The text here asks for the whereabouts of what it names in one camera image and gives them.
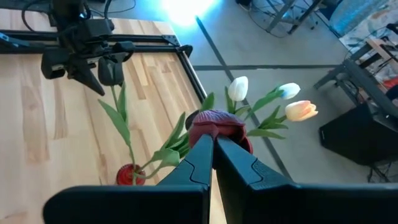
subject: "red vase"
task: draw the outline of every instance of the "red vase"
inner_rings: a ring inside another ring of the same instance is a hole
[[[134,170],[140,169],[141,167],[136,164]],[[132,164],[126,164],[119,169],[118,174],[116,175],[116,184],[117,185],[132,185],[132,173],[133,168]],[[145,175],[145,171],[141,171],[139,175]],[[136,177],[136,185],[144,185],[145,179]]]

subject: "concrete floor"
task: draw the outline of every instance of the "concrete floor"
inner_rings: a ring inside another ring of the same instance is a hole
[[[133,4],[132,0],[114,0],[110,11],[123,10]],[[298,1],[298,4],[308,7],[303,1]],[[267,9],[259,0],[256,0],[256,5]],[[251,15],[263,27],[270,20],[260,12]],[[316,91],[312,87],[331,65],[339,64],[347,53],[347,49],[320,19],[314,30],[310,30],[311,22],[306,21],[293,35],[280,39],[255,25],[248,12],[234,0],[138,1],[133,10],[111,16],[170,22],[180,42],[193,45],[191,63],[206,92],[215,92],[218,109],[225,106],[224,86],[236,77],[245,75],[249,78],[246,99],[251,105],[276,85],[298,83],[302,91],[294,99],[272,102],[258,111],[256,116],[262,120],[277,105],[283,107],[298,100],[315,103],[318,116],[301,123],[287,123],[289,130],[278,131],[287,139],[271,139],[272,145],[261,138],[252,138],[254,155],[274,170],[288,173],[296,182],[366,182],[367,167],[359,166],[319,143],[318,128],[352,107],[339,89],[329,85]],[[285,30],[289,28],[279,25],[274,30],[275,35],[285,35]],[[262,65],[268,69],[233,70],[233,67],[228,67],[230,65]],[[254,123],[248,121],[247,128],[253,127]]]

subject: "wooden table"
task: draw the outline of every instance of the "wooden table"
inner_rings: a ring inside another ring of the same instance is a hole
[[[0,9],[0,29],[26,30],[21,12]],[[35,30],[51,31],[47,16],[27,12]],[[167,23],[113,19],[115,34],[174,34]],[[97,102],[82,84],[46,80],[41,55],[0,55],[0,223],[42,223],[46,200],[76,185],[113,185],[129,151]],[[200,102],[175,54],[134,54],[123,64],[129,129],[136,162],[158,150],[186,111]],[[113,104],[109,88],[102,99]],[[146,169],[152,173],[154,166]],[[162,169],[147,185],[163,179]],[[212,223],[225,223],[213,174]]]

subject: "tulip bud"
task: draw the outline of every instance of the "tulip bud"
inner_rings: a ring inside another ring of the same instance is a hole
[[[295,97],[299,93],[300,87],[296,83],[288,83],[288,84],[280,86],[278,88],[278,90],[283,90],[284,92],[283,92],[281,98],[284,100],[288,100],[288,99]]]
[[[246,97],[249,89],[249,80],[247,77],[235,78],[228,88],[228,96],[233,101],[242,101]]]
[[[316,108],[309,100],[303,100],[287,105],[285,113],[290,121],[303,121],[317,115]]]

